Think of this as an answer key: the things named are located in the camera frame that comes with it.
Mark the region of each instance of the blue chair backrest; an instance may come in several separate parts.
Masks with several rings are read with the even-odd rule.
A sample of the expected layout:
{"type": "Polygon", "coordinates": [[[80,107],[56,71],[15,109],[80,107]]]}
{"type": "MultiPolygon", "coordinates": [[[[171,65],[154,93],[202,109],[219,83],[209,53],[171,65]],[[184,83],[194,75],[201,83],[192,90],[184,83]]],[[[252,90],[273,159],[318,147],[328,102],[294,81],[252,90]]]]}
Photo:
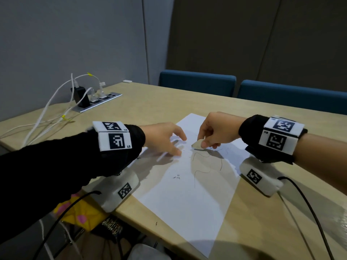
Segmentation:
{"type": "Polygon", "coordinates": [[[159,86],[231,97],[236,77],[178,70],[164,70],[160,73],[159,86]]]}
{"type": "Polygon", "coordinates": [[[244,80],[237,97],[347,115],[347,92],[244,80]]]}

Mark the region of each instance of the light wood tabletop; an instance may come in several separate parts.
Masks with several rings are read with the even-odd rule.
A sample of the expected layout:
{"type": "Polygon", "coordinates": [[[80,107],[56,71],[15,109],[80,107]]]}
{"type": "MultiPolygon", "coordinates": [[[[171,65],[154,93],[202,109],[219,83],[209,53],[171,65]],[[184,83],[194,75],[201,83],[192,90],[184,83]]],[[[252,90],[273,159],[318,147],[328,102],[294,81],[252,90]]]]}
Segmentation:
{"type": "MultiPolygon", "coordinates": [[[[190,113],[207,116],[211,111],[222,111],[243,117],[276,114],[306,124],[310,133],[347,141],[345,115],[139,83],[119,83],[104,90],[123,95],[81,114],[70,112],[68,118],[74,122],[62,122],[40,140],[75,135],[85,131],[95,120],[120,120],[136,125],[176,123],[190,113]]],[[[68,104],[50,106],[43,120],[63,113],[68,104]]],[[[0,122],[0,135],[13,127],[35,123],[41,111],[0,122]]],[[[32,136],[45,126],[40,126],[32,136]]],[[[30,129],[31,126],[21,127],[1,136],[0,145],[9,150],[19,149],[30,129]]],[[[346,196],[296,165],[280,162],[276,167],[303,188],[322,223],[335,259],[347,259],[346,196]]],[[[133,196],[124,201],[115,214],[145,234],[157,237],[181,256],[206,259],[133,196]]],[[[213,224],[213,219],[206,224],[213,224]]],[[[268,198],[241,179],[209,259],[318,260],[328,259],[328,254],[306,204],[292,186],[286,185],[281,195],[268,198]]]]}

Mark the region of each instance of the white paper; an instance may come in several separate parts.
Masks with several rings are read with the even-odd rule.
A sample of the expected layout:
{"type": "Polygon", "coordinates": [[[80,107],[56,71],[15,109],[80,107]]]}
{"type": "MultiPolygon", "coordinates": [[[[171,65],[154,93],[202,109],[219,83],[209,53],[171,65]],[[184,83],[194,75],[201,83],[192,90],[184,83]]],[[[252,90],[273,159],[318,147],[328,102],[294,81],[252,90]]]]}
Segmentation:
{"type": "Polygon", "coordinates": [[[241,139],[216,150],[193,149],[204,120],[189,114],[177,123],[187,136],[186,142],[171,138],[181,157],[147,149],[127,170],[140,180],[133,196],[209,257],[240,180],[239,166],[249,153],[241,139]]]}

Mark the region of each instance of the person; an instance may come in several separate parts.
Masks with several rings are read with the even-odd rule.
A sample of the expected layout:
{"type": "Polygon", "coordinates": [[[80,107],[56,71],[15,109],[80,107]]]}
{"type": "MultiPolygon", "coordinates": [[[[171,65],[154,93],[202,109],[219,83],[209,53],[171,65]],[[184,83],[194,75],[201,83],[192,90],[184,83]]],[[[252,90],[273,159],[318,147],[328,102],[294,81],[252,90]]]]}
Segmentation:
{"type": "Polygon", "coordinates": [[[69,200],[92,178],[121,172],[139,156],[143,146],[180,156],[181,151],[170,137],[174,133],[187,140],[182,128],[172,122],[125,126],[130,133],[131,149],[100,151],[98,133],[92,129],[0,156],[0,222],[9,225],[2,229],[0,244],[69,200]]]}
{"type": "MultiPolygon", "coordinates": [[[[204,139],[202,148],[214,149],[221,143],[244,139],[240,137],[240,127],[245,120],[223,112],[211,112],[202,123],[197,139],[204,139]]],[[[347,195],[346,142],[305,133],[297,142],[293,158],[295,164],[347,195]]]]}

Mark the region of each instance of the black long sleeve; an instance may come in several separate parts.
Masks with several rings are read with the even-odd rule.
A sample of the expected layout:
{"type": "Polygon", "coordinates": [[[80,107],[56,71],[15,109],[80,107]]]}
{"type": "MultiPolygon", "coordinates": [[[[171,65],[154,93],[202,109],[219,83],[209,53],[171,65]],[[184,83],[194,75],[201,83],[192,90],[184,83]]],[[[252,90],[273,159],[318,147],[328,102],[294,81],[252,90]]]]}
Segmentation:
{"type": "Polygon", "coordinates": [[[0,244],[23,232],[70,199],[92,178],[122,171],[141,152],[143,131],[126,125],[132,148],[100,152],[93,129],[60,140],[44,141],[0,156],[3,228],[0,244]]]}

